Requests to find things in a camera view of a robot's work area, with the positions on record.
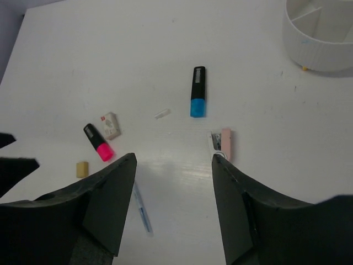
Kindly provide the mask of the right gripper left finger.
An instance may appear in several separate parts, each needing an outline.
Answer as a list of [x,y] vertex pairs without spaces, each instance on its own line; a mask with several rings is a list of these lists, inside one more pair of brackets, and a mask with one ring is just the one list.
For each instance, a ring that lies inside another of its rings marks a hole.
[[112,264],[137,168],[128,153],[35,200],[1,204],[2,264]]

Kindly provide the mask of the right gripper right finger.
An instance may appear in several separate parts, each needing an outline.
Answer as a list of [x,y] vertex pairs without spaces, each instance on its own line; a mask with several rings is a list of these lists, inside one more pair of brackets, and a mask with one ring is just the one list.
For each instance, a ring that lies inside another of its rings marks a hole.
[[352,196],[311,204],[252,179],[220,155],[212,179],[227,264],[351,264]]

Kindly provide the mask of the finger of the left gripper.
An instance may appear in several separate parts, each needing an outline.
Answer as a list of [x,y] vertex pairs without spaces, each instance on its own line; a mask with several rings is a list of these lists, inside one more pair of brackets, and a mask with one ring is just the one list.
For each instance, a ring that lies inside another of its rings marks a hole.
[[39,166],[34,158],[1,157],[1,197]]

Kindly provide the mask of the clear pen cap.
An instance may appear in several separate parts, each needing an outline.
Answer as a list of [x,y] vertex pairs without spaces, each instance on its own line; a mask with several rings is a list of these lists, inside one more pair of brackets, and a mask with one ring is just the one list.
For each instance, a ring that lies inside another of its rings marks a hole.
[[165,109],[165,110],[163,110],[163,111],[157,113],[157,114],[154,116],[154,118],[155,118],[155,119],[160,119],[160,118],[163,118],[163,117],[169,115],[170,113],[171,113],[171,110],[170,110],[170,109]]

